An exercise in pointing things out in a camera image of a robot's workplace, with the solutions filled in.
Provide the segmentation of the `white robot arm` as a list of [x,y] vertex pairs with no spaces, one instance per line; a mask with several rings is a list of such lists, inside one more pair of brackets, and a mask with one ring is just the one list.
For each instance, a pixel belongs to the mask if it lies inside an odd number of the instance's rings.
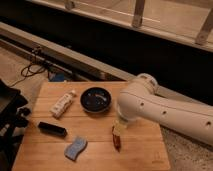
[[213,106],[160,97],[157,89],[153,76],[136,76],[118,95],[118,121],[143,117],[213,146]]

